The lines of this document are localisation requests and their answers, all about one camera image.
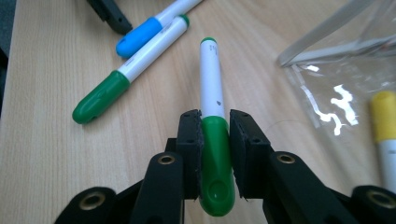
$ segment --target green marker cap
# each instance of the green marker cap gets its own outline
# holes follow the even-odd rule
[[[73,111],[73,120],[79,124],[88,123],[99,117],[130,86],[128,78],[115,70],[93,91],[82,99]]]
[[[202,120],[205,145],[200,204],[213,217],[225,216],[235,201],[227,128],[227,121],[221,117],[210,116]]]

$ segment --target wood grain surface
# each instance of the wood grain surface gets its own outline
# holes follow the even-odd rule
[[[322,142],[276,57],[347,0],[205,0],[189,30],[101,117],[76,124],[77,103],[124,62],[120,35],[87,1],[19,0],[0,130],[0,223],[53,223],[84,189],[121,192],[177,136],[179,116],[199,108],[199,45],[219,44],[224,102],[249,113],[275,150],[299,155],[325,185],[347,195],[377,185],[376,156],[350,163]],[[171,0],[116,1],[136,27]],[[186,223],[266,223],[261,200],[236,199],[226,217],[187,202]]]

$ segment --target marker barrel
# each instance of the marker barrel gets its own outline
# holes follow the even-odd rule
[[[224,116],[218,44],[212,38],[201,43],[201,111],[202,118]]]
[[[130,82],[134,81],[149,67],[169,46],[171,46],[189,26],[187,17],[175,17],[157,35],[143,46],[134,56],[125,62],[118,70]]]
[[[164,27],[169,24],[175,16],[185,14],[201,1],[202,0],[176,0],[169,7],[157,14],[155,18],[160,22],[161,26]]]
[[[150,64],[152,64],[189,26],[186,16],[179,16],[155,35],[136,55],[102,81],[82,99],[73,111],[73,120],[84,124],[99,117],[111,106]]]
[[[396,93],[374,95],[371,110],[384,187],[396,193]]]
[[[201,43],[201,110],[205,145],[200,204],[209,215],[222,217],[233,208],[235,193],[218,47],[213,38]]]
[[[201,1],[202,0],[177,0],[155,17],[148,18],[117,43],[117,54],[122,58],[132,57],[175,17],[187,13]]]

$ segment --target blue marker cap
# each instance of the blue marker cap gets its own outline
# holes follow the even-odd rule
[[[155,17],[148,18],[137,28],[123,37],[116,46],[116,52],[122,58],[131,58],[138,50],[158,34],[163,27]]]

